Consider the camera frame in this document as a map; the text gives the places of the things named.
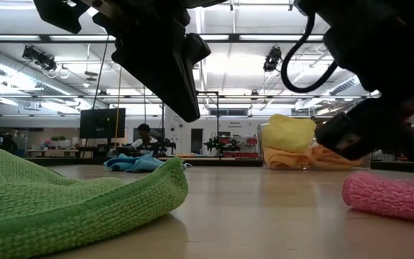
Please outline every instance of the pink microfiber cloth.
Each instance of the pink microfiber cloth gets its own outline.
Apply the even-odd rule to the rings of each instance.
[[[344,181],[343,200],[358,210],[414,221],[414,181],[411,180],[355,173]]]

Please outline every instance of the man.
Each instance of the man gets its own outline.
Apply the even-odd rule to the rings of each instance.
[[[157,140],[150,136],[151,129],[150,129],[150,126],[148,126],[147,124],[141,124],[140,126],[138,126],[137,130],[138,130],[138,134],[140,138],[138,140],[135,140],[135,142],[132,143],[132,145],[130,146],[131,151],[137,151],[137,149],[140,146],[146,146],[152,143],[157,143]]]

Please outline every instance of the black monitor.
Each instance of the black monitor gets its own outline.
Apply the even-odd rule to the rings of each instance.
[[[79,138],[111,139],[116,134],[117,109],[91,109],[80,111]],[[119,109],[118,135],[124,137],[126,109]]]

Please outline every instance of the black cable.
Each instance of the black cable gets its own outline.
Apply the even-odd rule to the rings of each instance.
[[[20,71],[22,71],[22,69],[26,68],[26,67],[27,67],[27,65],[29,65],[31,62],[33,62],[33,60],[28,61],[25,65],[23,65],[23,66],[22,66],[22,68],[20,68],[20,69],[16,72],[16,74],[18,74]]]
[[[338,67],[338,64],[336,64],[335,61],[332,62],[332,64],[330,64],[330,66],[327,68],[325,73],[323,73],[323,75],[314,84],[306,88],[296,87],[288,79],[288,72],[287,72],[288,63],[290,62],[290,59],[296,53],[296,51],[309,38],[309,35],[311,35],[311,32],[313,31],[313,28],[314,28],[315,20],[316,20],[315,14],[308,15],[308,23],[306,23],[305,33],[288,51],[287,55],[282,61],[282,67],[280,68],[280,77],[282,78],[282,82],[284,83],[284,85],[288,88],[288,90],[295,92],[295,93],[299,93],[299,94],[309,93],[321,87],[330,78],[330,76],[335,72],[336,68]]]
[[[93,98],[93,104],[92,104],[92,109],[95,109],[95,103],[97,102],[97,95],[98,95],[98,87],[100,86],[100,79],[101,79],[101,71],[104,69],[104,63],[105,63],[105,55],[106,55],[106,49],[108,49],[108,41],[109,41],[109,35],[106,38],[106,44],[105,44],[105,51],[103,53],[103,59],[101,61],[101,66],[100,66],[100,71],[98,72],[98,80],[97,80],[97,88],[95,89],[95,96]],[[84,153],[83,153],[83,158],[86,155],[86,148],[87,148],[87,142],[89,141],[88,138],[86,138],[86,143],[84,145]]]

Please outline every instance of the green microfiber cloth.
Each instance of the green microfiber cloth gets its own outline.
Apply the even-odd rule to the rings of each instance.
[[[0,259],[45,255],[106,239],[180,206],[188,194],[173,158],[131,184],[70,179],[0,150]]]

